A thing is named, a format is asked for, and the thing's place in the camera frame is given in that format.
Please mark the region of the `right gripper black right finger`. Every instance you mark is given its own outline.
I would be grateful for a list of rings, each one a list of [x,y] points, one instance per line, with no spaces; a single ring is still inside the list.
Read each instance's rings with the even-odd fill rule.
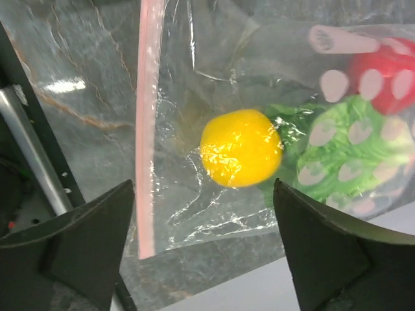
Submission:
[[[414,236],[345,214],[278,179],[273,202],[300,310],[414,309]]]

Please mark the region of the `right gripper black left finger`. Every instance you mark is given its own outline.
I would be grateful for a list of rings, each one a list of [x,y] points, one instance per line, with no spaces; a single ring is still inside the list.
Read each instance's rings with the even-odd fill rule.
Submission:
[[[62,284],[109,310],[134,204],[126,180],[93,201],[1,238],[1,309],[48,310]]]

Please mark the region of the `green plastic lettuce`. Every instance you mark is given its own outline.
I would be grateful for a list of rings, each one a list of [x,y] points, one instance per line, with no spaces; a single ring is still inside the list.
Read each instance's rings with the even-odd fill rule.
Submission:
[[[275,178],[361,218],[393,208],[414,173],[414,109],[384,115],[358,95],[336,104],[271,104],[283,145]]]

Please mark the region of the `yellow lemon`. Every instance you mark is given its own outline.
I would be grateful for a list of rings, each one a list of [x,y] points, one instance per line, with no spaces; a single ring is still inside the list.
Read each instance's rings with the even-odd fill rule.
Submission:
[[[240,109],[211,119],[203,129],[200,157],[208,176],[224,187],[249,187],[271,177],[283,145],[270,119]]]

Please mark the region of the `red tomato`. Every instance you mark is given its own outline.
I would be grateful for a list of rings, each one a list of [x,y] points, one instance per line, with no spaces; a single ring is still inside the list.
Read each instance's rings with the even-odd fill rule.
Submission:
[[[351,91],[383,115],[414,105],[414,42],[383,38],[378,51],[356,54],[349,67]]]

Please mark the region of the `clear dotted zip top bag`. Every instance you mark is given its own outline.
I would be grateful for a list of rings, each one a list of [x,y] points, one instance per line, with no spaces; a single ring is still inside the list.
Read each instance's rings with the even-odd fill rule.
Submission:
[[[2,1],[1,25],[86,199],[134,179],[141,259],[278,227],[273,181],[228,189],[202,167],[208,120],[323,104],[315,24],[414,37],[413,1]]]

